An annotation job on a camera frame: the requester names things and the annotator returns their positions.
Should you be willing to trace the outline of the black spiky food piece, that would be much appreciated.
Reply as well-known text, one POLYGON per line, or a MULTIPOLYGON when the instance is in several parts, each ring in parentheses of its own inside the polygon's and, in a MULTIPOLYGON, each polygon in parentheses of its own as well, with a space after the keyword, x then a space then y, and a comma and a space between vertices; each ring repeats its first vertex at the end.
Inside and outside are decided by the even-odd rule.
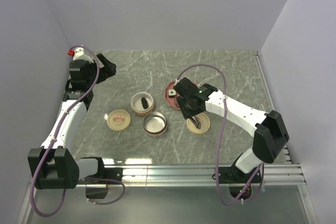
POLYGON ((141 98, 141 105, 144 110, 147 110, 149 108, 149 103, 145 97, 141 98))

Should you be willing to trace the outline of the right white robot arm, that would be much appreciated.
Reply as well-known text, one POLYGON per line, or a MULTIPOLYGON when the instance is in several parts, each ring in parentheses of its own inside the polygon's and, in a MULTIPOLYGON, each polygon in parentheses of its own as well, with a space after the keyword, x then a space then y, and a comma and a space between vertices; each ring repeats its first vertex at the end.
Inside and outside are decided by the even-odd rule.
POLYGON ((272 164, 289 140, 282 116, 275 110, 269 113, 255 110, 212 85, 198 87, 188 78, 177 81, 174 90, 184 119, 196 129, 204 126, 200 114, 209 112, 238 125, 253 137, 252 146, 239 155, 228 170, 218 170, 223 183, 246 183, 260 164, 272 164))

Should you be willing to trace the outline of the metal tongs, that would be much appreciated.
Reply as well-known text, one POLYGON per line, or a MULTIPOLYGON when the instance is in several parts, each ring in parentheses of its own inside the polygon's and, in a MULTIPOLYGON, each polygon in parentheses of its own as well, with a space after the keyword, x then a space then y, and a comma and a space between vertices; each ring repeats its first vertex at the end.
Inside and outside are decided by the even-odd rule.
POLYGON ((201 123, 201 120, 200 120, 199 115, 196 115, 196 116, 191 117, 190 120, 192 121, 192 123, 194 124, 194 126, 195 126, 198 130, 201 129, 201 127, 202 127, 202 123, 201 123))

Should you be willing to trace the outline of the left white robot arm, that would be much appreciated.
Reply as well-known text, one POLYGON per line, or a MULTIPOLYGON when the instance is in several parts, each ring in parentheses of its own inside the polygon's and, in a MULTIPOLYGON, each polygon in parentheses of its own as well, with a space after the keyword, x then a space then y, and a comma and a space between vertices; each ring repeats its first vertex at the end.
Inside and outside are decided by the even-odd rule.
POLYGON ((106 177, 101 157, 84 157, 76 161, 70 147, 77 129, 93 99, 91 86, 116 74, 116 65, 103 54, 97 54, 102 67, 89 56, 72 52, 69 79, 65 85, 60 113, 51 133, 39 148, 28 153, 28 163, 37 189, 73 189, 88 177, 94 183, 106 177))

